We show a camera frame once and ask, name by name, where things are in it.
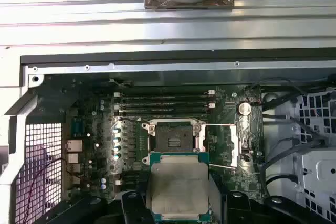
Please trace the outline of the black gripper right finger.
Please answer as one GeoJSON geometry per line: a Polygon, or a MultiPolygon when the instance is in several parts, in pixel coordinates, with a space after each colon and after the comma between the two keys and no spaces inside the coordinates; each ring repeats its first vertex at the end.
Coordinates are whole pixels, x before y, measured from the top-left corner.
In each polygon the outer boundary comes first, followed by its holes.
{"type": "Polygon", "coordinates": [[[262,203],[239,191],[230,191],[223,209],[223,223],[335,223],[335,214],[323,216],[283,196],[262,203]]]}

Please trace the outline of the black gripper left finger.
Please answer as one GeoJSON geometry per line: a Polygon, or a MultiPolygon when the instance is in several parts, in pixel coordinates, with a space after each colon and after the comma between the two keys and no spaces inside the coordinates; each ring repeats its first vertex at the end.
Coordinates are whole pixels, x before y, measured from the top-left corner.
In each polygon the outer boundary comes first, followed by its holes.
{"type": "Polygon", "coordinates": [[[62,201],[39,223],[154,223],[154,217],[139,192],[124,191],[110,203],[98,196],[62,201]]]}

